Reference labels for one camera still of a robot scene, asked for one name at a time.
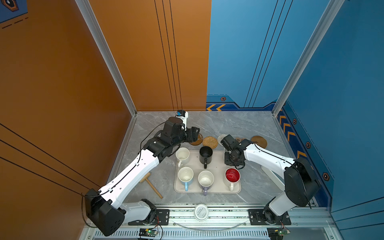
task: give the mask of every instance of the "orange wall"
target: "orange wall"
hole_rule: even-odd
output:
[[[90,3],[138,111],[205,110],[210,0]]]
[[[28,1],[27,14],[0,25],[0,44],[0,123],[105,184],[131,116],[75,1]],[[98,188],[2,126],[0,139]],[[2,142],[0,156],[87,191]],[[0,181],[2,239],[79,237],[79,195],[2,159]]]

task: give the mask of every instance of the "round white lid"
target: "round white lid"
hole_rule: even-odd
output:
[[[204,204],[197,205],[194,210],[194,215],[197,220],[205,221],[209,215],[207,206],[205,206]]]

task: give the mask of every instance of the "black mug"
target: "black mug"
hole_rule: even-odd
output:
[[[212,154],[213,154],[212,148],[210,148],[208,146],[204,146],[204,147],[200,148],[199,160],[202,164],[204,164],[204,169],[207,169],[207,164],[211,163]]]

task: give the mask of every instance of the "tray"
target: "tray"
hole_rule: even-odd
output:
[[[188,186],[188,191],[185,191],[184,183],[182,183],[177,173],[179,172],[181,167],[176,167],[176,175],[175,175],[175,191],[181,193],[203,193],[203,189],[201,188],[199,181],[197,180],[198,175],[204,171],[208,170],[214,175],[214,183],[211,188],[208,189],[208,193],[230,193],[236,194],[241,191],[241,179],[238,183],[233,186],[233,191],[229,190],[229,187],[225,185],[223,178],[224,172],[230,168],[231,166],[224,164],[224,151],[213,151],[212,154],[212,162],[207,165],[207,169],[204,169],[204,164],[199,161],[199,150],[189,150],[190,160],[187,164],[181,167],[190,167],[193,170],[193,182]]]

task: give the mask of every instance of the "blue mug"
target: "blue mug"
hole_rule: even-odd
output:
[[[185,191],[188,191],[188,185],[193,181],[193,170],[190,167],[182,167],[177,176],[184,183]]]

